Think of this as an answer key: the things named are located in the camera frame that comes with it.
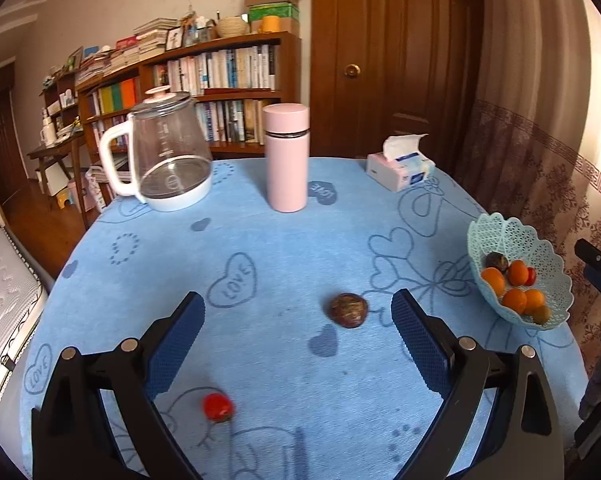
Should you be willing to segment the pink thermos bottle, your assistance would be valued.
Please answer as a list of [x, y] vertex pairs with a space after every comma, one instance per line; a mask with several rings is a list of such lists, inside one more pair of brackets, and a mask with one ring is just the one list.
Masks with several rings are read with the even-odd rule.
[[310, 120], [300, 103], [278, 103], [262, 110], [267, 162], [267, 197], [276, 211], [302, 210], [308, 200]]

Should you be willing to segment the orange tangerine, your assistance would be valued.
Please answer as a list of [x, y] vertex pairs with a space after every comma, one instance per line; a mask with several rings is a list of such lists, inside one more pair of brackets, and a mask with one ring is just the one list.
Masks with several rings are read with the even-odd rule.
[[532, 315], [535, 310], [545, 305], [545, 296], [539, 289], [527, 289], [525, 290], [525, 296], [525, 315]]
[[506, 280], [503, 273], [493, 266], [483, 269], [481, 278], [491, 287], [494, 295], [501, 298], [506, 292]]
[[519, 288], [511, 288], [502, 296], [501, 304], [518, 315], [523, 315], [527, 308], [526, 293]]
[[509, 264], [506, 272], [509, 284], [514, 287], [524, 286], [529, 278], [529, 270], [523, 260], [514, 260]]

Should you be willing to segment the brown wooden door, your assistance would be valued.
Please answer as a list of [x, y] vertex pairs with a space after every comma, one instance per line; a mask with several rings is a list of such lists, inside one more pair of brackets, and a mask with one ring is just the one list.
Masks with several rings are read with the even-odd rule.
[[422, 151], [453, 174], [482, 41], [483, 0], [311, 0], [311, 154], [364, 158], [427, 133]]

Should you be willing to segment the red cherry tomato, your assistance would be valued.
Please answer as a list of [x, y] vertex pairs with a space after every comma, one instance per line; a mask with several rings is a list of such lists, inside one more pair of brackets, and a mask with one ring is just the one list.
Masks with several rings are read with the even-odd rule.
[[537, 272], [535, 272], [535, 268], [529, 266], [527, 268], [527, 280], [525, 281], [525, 286], [532, 286], [535, 284], [535, 280], [537, 279]]
[[220, 392], [207, 394], [203, 399], [202, 408], [205, 417], [215, 424], [227, 422], [235, 413], [234, 404], [231, 399]]

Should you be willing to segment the dark passion fruit in basket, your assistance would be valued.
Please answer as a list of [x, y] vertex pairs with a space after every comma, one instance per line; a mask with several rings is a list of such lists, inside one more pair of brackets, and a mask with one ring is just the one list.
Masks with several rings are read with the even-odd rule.
[[505, 273], [509, 269], [509, 260], [501, 252], [489, 252], [483, 263], [485, 263], [486, 268], [494, 268], [501, 273]]

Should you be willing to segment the green box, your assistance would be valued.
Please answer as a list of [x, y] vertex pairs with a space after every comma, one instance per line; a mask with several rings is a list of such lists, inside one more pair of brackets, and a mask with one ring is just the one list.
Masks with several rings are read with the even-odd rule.
[[264, 16], [274, 15], [279, 18], [291, 18], [299, 20], [299, 9], [295, 3], [291, 2], [273, 2], [256, 4], [248, 9], [248, 18], [251, 22], [259, 21]]

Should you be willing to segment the light blue lattice basket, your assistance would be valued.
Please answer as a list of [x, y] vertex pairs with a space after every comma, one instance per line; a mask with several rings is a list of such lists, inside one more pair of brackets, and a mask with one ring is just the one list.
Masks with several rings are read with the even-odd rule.
[[[525, 226], [517, 218], [506, 219], [498, 212], [481, 214], [469, 224], [467, 252], [479, 292], [503, 320], [537, 330], [554, 330], [569, 319], [573, 305], [571, 278], [565, 273], [562, 257], [550, 242], [541, 240], [532, 226]], [[517, 288], [542, 292], [543, 306], [549, 311], [547, 320], [541, 321], [532, 313], [518, 313], [502, 304], [503, 295], [483, 278], [490, 255], [500, 256], [509, 264], [519, 261], [535, 271], [532, 284], [519, 284]]]

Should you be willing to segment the wooden bookshelf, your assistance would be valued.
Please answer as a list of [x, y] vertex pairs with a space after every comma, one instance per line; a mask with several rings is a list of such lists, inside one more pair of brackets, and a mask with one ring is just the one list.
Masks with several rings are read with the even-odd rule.
[[257, 157], [265, 154], [265, 106], [300, 98], [300, 53], [301, 40], [291, 32], [263, 32], [166, 51], [80, 84], [74, 73], [58, 74], [41, 91], [43, 111], [60, 129], [79, 125], [78, 144], [94, 164], [104, 130], [123, 122], [148, 91], [168, 84], [198, 101], [196, 117], [212, 154]]

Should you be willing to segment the orange cup on shelf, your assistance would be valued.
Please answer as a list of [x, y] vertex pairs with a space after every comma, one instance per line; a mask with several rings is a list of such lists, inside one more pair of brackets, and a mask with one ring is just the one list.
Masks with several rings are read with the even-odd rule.
[[263, 34], [275, 34], [281, 30], [281, 18], [277, 15], [265, 15], [261, 18], [259, 30]]

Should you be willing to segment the white mattress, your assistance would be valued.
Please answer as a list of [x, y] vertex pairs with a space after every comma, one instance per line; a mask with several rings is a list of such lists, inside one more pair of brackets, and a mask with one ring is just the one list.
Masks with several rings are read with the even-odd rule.
[[48, 293], [14, 238], [0, 228], [0, 400], [34, 332]]

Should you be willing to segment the brown patterned curtain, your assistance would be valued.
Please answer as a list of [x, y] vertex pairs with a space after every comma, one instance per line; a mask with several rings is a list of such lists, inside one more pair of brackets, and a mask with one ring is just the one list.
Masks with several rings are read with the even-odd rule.
[[569, 324], [601, 356], [601, 296], [573, 251], [601, 250], [601, 12], [592, 0], [485, 0], [477, 99], [457, 182], [533, 226], [565, 263]]

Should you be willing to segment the yellow longan fruit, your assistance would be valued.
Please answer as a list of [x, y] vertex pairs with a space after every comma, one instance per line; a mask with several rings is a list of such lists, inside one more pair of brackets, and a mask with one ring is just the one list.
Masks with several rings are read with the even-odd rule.
[[543, 325], [544, 323], [546, 323], [551, 318], [551, 316], [552, 311], [546, 304], [534, 308], [531, 312], [532, 321], [538, 325]]

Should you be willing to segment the woven bowl on shelf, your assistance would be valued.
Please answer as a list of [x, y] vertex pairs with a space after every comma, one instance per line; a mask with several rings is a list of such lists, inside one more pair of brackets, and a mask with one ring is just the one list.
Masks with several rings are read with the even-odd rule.
[[220, 38], [245, 36], [250, 32], [250, 24], [241, 15], [219, 18], [217, 32]]

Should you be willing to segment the tissue pack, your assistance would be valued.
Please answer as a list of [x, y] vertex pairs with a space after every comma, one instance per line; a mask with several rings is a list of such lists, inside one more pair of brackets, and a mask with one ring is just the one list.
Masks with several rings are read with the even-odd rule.
[[366, 174], [391, 192], [400, 192], [426, 181], [436, 167], [419, 149], [427, 133], [389, 136], [383, 149], [366, 159]]

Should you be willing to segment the blue patterned tablecloth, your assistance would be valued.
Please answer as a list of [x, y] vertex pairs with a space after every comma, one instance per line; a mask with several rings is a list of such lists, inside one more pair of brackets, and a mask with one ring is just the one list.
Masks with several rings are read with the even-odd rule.
[[[487, 349], [539, 353], [562, 436], [579, 425], [587, 374], [567, 326], [516, 327], [483, 300], [466, 233], [481, 207], [436, 171], [402, 193], [352, 159], [315, 158], [309, 200], [294, 214], [266, 200], [261, 159], [216, 162], [196, 205], [158, 212], [111, 203], [70, 255], [31, 341], [20, 431], [42, 403], [66, 347], [114, 349], [169, 315], [188, 292], [205, 300], [201, 333], [156, 406], [208, 479], [390, 479], [416, 448], [441, 399], [393, 326], [399, 289], [453, 333]], [[369, 303], [343, 328], [327, 314], [343, 292]], [[215, 424], [203, 399], [235, 413]]]

